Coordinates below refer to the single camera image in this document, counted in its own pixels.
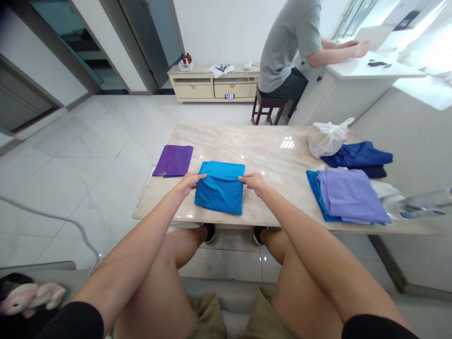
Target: black pants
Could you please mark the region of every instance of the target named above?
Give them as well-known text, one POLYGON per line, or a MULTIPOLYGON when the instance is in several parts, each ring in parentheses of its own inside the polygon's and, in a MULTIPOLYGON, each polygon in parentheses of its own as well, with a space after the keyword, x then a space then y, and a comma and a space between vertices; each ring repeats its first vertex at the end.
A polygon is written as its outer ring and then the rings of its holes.
POLYGON ((292 102, 292 106, 290 108, 289 114, 287 115, 289 118, 291 118, 293 111, 295 111, 295 108, 298 105, 298 101, 300 101, 300 98, 305 91, 307 83, 308 81, 304 77, 304 75, 301 74, 301 72, 297 68, 292 68, 291 74, 280 87, 270 93, 264 93, 261 91, 261 96, 274 98, 286 97, 288 99, 291 99, 291 101, 288 102, 288 105, 290 105, 292 102))

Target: gray t-shirt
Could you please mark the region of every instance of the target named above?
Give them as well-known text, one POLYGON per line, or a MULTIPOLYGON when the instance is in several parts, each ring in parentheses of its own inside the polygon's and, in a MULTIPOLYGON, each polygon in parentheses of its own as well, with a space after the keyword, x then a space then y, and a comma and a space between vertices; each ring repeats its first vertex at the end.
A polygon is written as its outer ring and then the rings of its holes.
POLYGON ((280 87, 291 73, 292 62, 322 49, 320 0, 287 0, 265 42, 260 59, 259 89, 269 93, 280 87))

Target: hand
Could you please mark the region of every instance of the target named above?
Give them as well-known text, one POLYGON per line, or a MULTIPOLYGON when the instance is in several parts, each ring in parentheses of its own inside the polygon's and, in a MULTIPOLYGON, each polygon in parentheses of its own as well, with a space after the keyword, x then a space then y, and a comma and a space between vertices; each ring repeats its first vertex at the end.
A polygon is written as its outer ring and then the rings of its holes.
POLYGON ((353 47, 359 44, 358 40, 350 40, 341 45, 341 48, 353 47))
POLYGON ((174 187, 174 189, 180 191, 184 196, 187 196, 192 189, 198 186, 198 181, 204 179, 207 176, 206 173, 198 174, 188 172, 184 175, 181 181, 174 187))
POLYGON ((254 190, 259 198, 262 198, 262 190, 265 189, 266 183, 260 173, 251 173, 245 177, 239 177, 239 180, 247 185, 247 188, 254 190))
POLYGON ((355 58, 364 57, 371 48, 371 42, 369 40, 361 42, 354 46, 354 48, 355 48, 355 58))

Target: man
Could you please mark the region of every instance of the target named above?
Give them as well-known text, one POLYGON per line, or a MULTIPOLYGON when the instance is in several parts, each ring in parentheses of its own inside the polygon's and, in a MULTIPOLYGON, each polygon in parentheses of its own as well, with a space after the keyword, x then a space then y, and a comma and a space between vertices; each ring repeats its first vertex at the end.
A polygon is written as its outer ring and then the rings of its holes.
MULTIPOLYGON (((182 201, 206 174, 187 173, 107 255, 72 302, 37 339, 223 339, 218 297, 190 302, 178 269, 216 228, 166 234, 182 201)), ((254 246, 266 245, 282 265, 273 292, 260 288, 243 338, 418 339, 391 297, 326 228, 267 185, 259 173, 238 177, 274 213, 282 230, 253 227, 254 246)))
POLYGON ((369 41, 337 44, 322 39, 319 27, 320 0, 287 0, 265 42, 258 87, 262 97, 291 99, 285 123, 292 117, 308 83, 300 71, 292 67, 297 51, 300 51, 300 59, 307 59, 309 66, 315 68, 348 58, 361 58, 371 46, 369 41))

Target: white plastic bag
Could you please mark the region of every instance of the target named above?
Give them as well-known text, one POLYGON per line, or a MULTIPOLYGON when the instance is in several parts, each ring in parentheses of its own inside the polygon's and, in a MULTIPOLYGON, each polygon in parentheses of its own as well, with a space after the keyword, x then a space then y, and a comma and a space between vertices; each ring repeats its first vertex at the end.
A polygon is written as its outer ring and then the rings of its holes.
POLYGON ((321 156, 336 154, 342 144, 348 140, 348 126, 355 118, 348 118, 340 125, 331 122, 314 122, 307 134, 307 142, 311 154, 319 159, 321 156))

